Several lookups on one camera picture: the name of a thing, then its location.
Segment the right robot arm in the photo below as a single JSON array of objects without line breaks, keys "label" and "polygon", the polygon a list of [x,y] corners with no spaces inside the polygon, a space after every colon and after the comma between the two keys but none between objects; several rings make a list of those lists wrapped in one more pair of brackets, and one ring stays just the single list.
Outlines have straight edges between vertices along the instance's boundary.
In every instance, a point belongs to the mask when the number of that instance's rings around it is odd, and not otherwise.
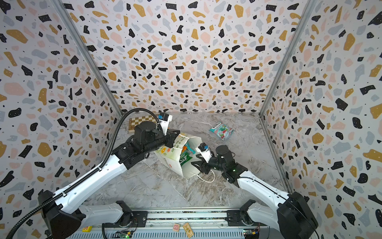
[{"label": "right robot arm", "polygon": [[261,201],[248,200],[239,210],[228,211],[226,221],[229,226],[265,224],[279,231],[285,239],[319,238],[318,222],[301,194],[288,193],[264,182],[236,162],[234,153],[226,145],[220,145],[216,152],[212,152],[201,143],[195,151],[198,160],[192,165],[201,173],[220,171],[228,183]]}]

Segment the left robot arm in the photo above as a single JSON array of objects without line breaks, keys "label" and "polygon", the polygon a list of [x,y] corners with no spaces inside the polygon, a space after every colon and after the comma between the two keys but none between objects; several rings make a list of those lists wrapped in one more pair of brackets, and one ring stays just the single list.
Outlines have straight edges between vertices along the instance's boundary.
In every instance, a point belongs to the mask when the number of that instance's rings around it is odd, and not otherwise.
[{"label": "left robot arm", "polygon": [[134,223],[131,209],[123,201],[109,205],[85,206],[83,203],[118,175],[147,158],[162,146],[172,148],[180,135],[177,129],[159,131],[155,123],[145,121],[135,127],[134,135],[112,150],[105,164],[99,164],[75,182],[56,192],[46,191],[39,197],[42,217],[54,239],[66,239],[80,228],[98,224],[121,227]]}]

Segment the teal Fox's candy bag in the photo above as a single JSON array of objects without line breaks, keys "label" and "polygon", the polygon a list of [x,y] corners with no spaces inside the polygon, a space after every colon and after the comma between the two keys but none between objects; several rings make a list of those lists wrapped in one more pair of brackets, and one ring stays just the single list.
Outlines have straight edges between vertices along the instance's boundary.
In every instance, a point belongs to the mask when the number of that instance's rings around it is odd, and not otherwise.
[{"label": "teal Fox's candy bag", "polygon": [[223,124],[222,122],[217,122],[211,129],[210,132],[217,135],[221,140],[227,140],[234,132],[234,129]]},{"label": "teal Fox's candy bag", "polygon": [[190,146],[188,142],[183,146],[183,151],[185,150],[189,151],[192,154],[196,154],[196,151]]}]

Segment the white paper bag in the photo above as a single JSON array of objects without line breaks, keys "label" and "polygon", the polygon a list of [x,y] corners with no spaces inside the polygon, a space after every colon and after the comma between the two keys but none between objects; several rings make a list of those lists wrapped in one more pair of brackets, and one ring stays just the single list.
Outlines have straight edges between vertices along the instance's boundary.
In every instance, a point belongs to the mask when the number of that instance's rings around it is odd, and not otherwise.
[{"label": "white paper bag", "polygon": [[203,142],[200,137],[181,133],[175,139],[172,148],[162,146],[155,151],[155,154],[160,162],[185,179],[194,176],[201,178],[199,176],[201,172],[192,165],[192,162],[200,161],[197,155],[202,154],[198,148],[201,143]]}]

